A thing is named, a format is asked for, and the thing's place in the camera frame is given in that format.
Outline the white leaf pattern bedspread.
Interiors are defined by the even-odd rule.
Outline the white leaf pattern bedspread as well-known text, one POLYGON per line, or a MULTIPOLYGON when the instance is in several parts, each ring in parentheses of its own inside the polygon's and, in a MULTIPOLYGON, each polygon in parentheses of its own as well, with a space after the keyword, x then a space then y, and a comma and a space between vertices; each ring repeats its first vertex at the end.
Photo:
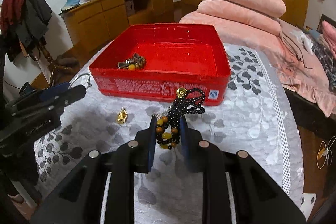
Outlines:
MULTIPOLYGON (((187 115, 188 126, 222 151, 246 150, 300 205, 301 139, 275 69, 264 53, 232 44, 224 48, 232 76, 224 100, 202 115, 187 115)), ((48 196, 89 151, 116 150, 168 108, 165 102, 105 96, 93 83, 83 99, 65 108, 61 126, 35 142, 37 190, 48 196), (118 124, 122 107, 128 117, 118 124)), ((187 171, 181 147, 156 148, 151 172, 134 176, 135 222, 200 223, 201 187, 202 175, 187 171)))

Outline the lower pink folded quilt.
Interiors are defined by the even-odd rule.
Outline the lower pink folded quilt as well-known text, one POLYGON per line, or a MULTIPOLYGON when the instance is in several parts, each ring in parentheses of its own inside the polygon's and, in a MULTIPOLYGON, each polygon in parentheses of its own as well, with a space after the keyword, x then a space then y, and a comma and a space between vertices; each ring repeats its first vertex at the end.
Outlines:
POLYGON ((198 5, 197 12, 246 24, 270 34, 280 36, 281 26, 278 20, 232 2, 225 0, 203 0, 198 5))

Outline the red metal tin box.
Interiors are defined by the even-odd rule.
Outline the red metal tin box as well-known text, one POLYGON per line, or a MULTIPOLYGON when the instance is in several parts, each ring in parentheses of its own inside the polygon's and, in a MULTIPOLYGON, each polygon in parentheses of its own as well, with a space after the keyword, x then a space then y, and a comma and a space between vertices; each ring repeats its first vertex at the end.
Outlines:
POLYGON ((180 87, 200 88, 206 106, 218 106, 231 76, 214 26, 158 23, 130 26, 89 66, 107 96, 171 102, 180 87))

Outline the long wooden sideboard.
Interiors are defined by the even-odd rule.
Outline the long wooden sideboard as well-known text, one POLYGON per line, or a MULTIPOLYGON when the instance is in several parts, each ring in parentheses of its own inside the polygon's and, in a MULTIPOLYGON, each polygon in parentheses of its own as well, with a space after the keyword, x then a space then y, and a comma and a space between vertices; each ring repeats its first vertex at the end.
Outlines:
POLYGON ((173 0, 94 0, 61 14, 75 48, 92 53, 135 24, 174 21, 173 0))

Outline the gold pendant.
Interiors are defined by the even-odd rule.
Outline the gold pendant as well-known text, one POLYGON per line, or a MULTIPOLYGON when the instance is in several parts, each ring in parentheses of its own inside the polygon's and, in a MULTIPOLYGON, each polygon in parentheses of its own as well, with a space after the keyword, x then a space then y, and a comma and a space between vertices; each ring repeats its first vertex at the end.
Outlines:
POLYGON ((117 114, 116 122, 118 124, 124 124, 127 121, 127 110, 126 108, 122 107, 120 112, 117 114))

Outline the pink folded clothes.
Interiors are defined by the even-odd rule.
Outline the pink folded clothes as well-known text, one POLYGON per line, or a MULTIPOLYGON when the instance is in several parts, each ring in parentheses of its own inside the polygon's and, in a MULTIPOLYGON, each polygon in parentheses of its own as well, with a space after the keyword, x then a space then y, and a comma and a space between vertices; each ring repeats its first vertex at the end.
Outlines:
POLYGON ((335 27, 324 20, 322 22, 322 32, 323 32, 323 37, 325 38, 325 40, 330 44, 330 47, 335 51, 335 46, 336 46, 335 27))

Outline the hanging dark clothes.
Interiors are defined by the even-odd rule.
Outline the hanging dark clothes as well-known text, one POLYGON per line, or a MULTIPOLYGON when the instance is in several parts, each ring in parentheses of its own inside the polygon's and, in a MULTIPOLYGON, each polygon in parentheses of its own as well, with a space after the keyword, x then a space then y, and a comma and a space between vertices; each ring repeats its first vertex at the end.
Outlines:
POLYGON ((52 10, 45 0, 3 0, 1 46, 10 61, 25 50, 29 55, 39 44, 46 45, 52 10))

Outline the blue cloth on sideboard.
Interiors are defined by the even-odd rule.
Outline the blue cloth on sideboard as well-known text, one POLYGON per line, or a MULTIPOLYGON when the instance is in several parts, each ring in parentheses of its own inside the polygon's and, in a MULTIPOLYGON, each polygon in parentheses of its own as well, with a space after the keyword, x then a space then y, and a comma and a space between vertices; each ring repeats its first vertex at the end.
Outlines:
POLYGON ((60 9, 59 15, 62 13, 77 7, 80 3, 80 0, 67 0, 63 7, 60 9))

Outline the plaid folded shirt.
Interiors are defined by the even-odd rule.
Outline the plaid folded shirt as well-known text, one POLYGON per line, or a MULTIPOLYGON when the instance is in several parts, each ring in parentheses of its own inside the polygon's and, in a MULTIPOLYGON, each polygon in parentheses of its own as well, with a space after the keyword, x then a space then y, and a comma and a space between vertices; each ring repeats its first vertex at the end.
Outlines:
POLYGON ((329 89, 335 92, 335 58, 324 45, 314 42, 312 46, 314 54, 321 63, 323 70, 329 80, 329 89))

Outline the pink bed sheet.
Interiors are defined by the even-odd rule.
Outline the pink bed sheet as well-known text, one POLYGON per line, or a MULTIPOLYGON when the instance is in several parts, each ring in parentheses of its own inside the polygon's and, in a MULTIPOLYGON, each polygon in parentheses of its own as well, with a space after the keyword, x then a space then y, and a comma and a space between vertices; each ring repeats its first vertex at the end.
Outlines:
POLYGON ((335 114, 335 92, 329 90, 329 80, 316 55, 310 55, 304 47, 301 47, 304 54, 304 61, 301 62, 279 37, 249 25, 197 11, 185 15, 179 22, 212 25, 223 43, 263 52, 285 88, 317 104, 326 117, 335 114))

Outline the wooden coat stand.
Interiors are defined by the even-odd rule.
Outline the wooden coat stand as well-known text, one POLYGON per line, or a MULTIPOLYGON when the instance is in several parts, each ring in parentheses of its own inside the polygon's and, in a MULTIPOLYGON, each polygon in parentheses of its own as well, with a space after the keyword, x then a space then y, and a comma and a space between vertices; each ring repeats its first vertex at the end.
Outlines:
POLYGON ((75 58, 67 58, 66 63, 61 65, 59 60, 53 59, 47 50, 45 34, 49 30, 48 25, 51 18, 52 10, 45 0, 25 0, 22 6, 21 21, 13 27, 23 52, 27 51, 30 57, 37 61, 33 53, 33 49, 37 48, 47 60, 46 67, 50 71, 50 77, 47 77, 49 86, 55 84, 58 74, 74 73, 74 69, 69 65, 70 61, 74 65, 78 63, 75 58))

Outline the hanging red garment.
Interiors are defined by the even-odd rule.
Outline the hanging red garment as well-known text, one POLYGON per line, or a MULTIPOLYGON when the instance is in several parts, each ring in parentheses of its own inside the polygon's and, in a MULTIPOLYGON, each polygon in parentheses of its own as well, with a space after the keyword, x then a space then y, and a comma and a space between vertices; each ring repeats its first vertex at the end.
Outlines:
POLYGON ((1 32, 6 36, 8 30, 21 21, 22 6, 25 0, 3 0, 1 4, 1 32))

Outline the thin silver bangle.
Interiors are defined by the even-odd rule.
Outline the thin silver bangle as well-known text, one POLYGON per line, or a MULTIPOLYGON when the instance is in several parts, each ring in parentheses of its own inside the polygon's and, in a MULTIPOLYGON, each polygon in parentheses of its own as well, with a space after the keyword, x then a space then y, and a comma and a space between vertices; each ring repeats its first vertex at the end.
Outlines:
POLYGON ((77 75, 74 77, 74 79, 72 79, 70 81, 70 85, 69 85, 69 89, 74 88, 76 83, 79 84, 85 84, 85 88, 89 89, 92 87, 92 83, 91 83, 91 74, 89 72, 87 73, 82 73, 80 75, 77 75))

